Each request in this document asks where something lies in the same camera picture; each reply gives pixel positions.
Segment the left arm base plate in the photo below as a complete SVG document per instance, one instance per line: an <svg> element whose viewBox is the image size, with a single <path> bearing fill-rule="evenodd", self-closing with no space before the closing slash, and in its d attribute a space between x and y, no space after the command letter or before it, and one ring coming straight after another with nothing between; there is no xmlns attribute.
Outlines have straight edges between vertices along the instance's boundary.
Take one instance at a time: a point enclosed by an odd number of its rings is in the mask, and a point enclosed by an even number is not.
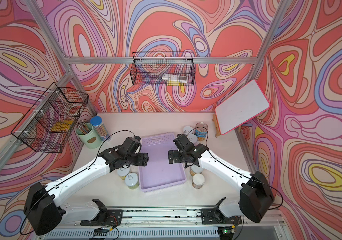
<svg viewBox="0 0 342 240"><path fill-rule="evenodd" d="M109 210L99 199L92 199L99 212L92 220L82 220L81 226L120 226L123 210Z"/></svg>

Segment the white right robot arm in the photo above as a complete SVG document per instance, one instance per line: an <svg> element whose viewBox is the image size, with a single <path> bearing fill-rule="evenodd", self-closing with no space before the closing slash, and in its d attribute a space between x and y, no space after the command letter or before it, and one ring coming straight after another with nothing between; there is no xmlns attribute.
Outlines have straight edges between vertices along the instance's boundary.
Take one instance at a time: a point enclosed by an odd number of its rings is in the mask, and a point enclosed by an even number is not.
<svg viewBox="0 0 342 240"><path fill-rule="evenodd" d="M220 177L238 192L234 200L220 200L218 209L223 216L230 218L243 215L254 223L261 222L275 201L273 187L264 174L233 166L205 145L195 146L185 134L178 134L173 142L178 149L168 151L170 164L185 163L186 167L201 167Z"/></svg>

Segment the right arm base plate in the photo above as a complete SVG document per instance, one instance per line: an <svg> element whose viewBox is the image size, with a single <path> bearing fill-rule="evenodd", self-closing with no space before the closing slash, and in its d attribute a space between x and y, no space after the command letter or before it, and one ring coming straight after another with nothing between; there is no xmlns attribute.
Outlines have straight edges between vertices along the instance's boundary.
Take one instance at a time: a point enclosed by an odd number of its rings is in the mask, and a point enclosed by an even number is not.
<svg viewBox="0 0 342 240"><path fill-rule="evenodd" d="M220 199L213 208L201 209L197 213L197 217L202 219L203 225L234 225L238 226L242 224L242 218L240 216L226 217L219 209L220 204L226 199L226 197Z"/></svg>

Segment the purple plastic basket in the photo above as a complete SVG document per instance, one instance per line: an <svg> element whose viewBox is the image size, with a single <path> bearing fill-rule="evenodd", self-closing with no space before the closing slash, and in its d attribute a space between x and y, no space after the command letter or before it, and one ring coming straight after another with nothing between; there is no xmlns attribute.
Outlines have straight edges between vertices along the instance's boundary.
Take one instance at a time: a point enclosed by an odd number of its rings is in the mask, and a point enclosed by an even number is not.
<svg viewBox="0 0 342 240"><path fill-rule="evenodd" d="M157 191L181 185L187 177L182 164L170 164L168 151L176 150L174 133L148 136L142 139L143 153L149 160L145 167L139 168L139 186L143 192Z"/></svg>

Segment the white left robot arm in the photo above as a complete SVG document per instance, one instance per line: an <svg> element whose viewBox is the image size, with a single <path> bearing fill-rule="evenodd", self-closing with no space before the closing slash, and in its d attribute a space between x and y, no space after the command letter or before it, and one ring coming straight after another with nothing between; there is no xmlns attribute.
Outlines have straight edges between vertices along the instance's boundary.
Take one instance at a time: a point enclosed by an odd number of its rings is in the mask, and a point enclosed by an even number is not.
<svg viewBox="0 0 342 240"><path fill-rule="evenodd" d="M123 144L98 153L73 173L46 185L35 183L29 188L23 212L34 233L42 236L55 229L66 211L60 206L73 194L94 180L122 167L145 167L148 153L141 152L141 138L128 137Z"/></svg>

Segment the white lid can back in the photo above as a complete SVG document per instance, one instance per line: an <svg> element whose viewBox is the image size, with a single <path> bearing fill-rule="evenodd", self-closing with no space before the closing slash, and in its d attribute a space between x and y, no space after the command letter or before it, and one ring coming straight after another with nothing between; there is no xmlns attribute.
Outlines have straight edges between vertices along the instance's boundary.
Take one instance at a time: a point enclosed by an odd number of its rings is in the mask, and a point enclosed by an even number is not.
<svg viewBox="0 0 342 240"><path fill-rule="evenodd" d="M194 129L191 126L184 126L183 133L188 136L194 133Z"/></svg>

